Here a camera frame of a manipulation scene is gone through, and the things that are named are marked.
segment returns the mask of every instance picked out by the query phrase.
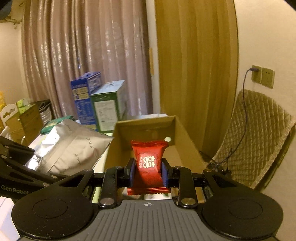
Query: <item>power socket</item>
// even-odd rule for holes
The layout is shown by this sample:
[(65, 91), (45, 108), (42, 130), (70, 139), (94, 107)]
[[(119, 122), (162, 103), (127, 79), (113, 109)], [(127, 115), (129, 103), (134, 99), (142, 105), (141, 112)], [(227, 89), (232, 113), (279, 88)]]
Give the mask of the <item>power socket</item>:
[(258, 83), (258, 84), (261, 84), (262, 67), (256, 66), (256, 65), (253, 65), (252, 67), (259, 69), (258, 72), (252, 71), (252, 81), (254, 81), (254, 82)]
[(270, 89), (274, 87), (274, 71), (272, 69), (262, 68), (261, 84)]

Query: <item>quilted pad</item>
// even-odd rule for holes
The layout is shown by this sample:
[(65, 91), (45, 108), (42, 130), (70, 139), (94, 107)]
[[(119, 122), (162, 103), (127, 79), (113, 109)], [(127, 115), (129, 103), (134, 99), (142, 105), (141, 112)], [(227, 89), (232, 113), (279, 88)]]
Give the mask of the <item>quilted pad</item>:
[[(271, 167), (296, 119), (272, 98), (245, 90), (247, 132), (236, 152), (229, 158), (232, 178), (255, 188)], [(220, 163), (239, 143), (245, 127), (242, 90), (238, 94), (230, 125), (214, 160)]]

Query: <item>red wrapper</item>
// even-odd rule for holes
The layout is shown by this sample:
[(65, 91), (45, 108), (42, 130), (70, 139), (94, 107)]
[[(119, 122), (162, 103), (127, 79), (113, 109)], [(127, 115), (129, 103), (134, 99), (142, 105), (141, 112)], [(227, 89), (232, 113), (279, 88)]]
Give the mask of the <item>red wrapper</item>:
[(133, 187), (128, 188), (128, 195), (170, 193), (170, 188), (165, 188), (161, 179), (161, 159), (168, 143), (131, 141), (131, 145), (136, 168)]

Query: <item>pink satin curtain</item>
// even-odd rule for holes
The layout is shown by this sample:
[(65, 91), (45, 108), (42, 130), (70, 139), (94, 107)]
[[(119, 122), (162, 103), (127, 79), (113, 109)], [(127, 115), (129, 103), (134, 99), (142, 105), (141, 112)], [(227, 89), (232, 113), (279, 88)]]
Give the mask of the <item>pink satin curtain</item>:
[(22, 51), (29, 95), (56, 117), (76, 115), (70, 81), (101, 71), (126, 80), (131, 115), (152, 112), (148, 30), (142, 0), (27, 0)]

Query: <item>power cord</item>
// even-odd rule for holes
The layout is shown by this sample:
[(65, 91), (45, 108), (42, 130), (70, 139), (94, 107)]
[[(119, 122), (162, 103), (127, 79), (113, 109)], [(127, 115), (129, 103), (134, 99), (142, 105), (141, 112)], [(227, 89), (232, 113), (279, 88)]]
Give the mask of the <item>power cord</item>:
[[(247, 124), (248, 124), (248, 114), (247, 114), (247, 107), (246, 107), (246, 102), (245, 102), (245, 97), (244, 97), (244, 84), (246, 82), (246, 77), (247, 77), (247, 74), (249, 71), (254, 71), (254, 72), (258, 72), (259, 69), (258, 68), (249, 68), (247, 71), (246, 71), (246, 74), (244, 75), (244, 82), (243, 82), (243, 85), (242, 85), (242, 97), (243, 97), (243, 102), (244, 102), (244, 113), (245, 113), (245, 125), (244, 125), (244, 133), (239, 141), (239, 143), (237, 144), (237, 146), (235, 147), (235, 149), (232, 151), (232, 148), (230, 149), (229, 153), (228, 153), (228, 156), (225, 157), (220, 163), (215, 163), (213, 164), (209, 164), (208, 165), (208, 168), (210, 169), (213, 169), (213, 170), (217, 170), (219, 172), (221, 172), (222, 174), (224, 175), (227, 175), (227, 174), (231, 174), (231, 171), (228, 170), (228, 160), (229, 158), (237, 151), (238, 147), (240, 146), (240, 144), (242, 143), (242, 140), (244, 138), (244, 136), (246, 135), (246, 132), (247, 132)], [(223, 170), (221, 169), (221, 165), (223, 163), (227, 162), (227, 168), (226, 170)]]

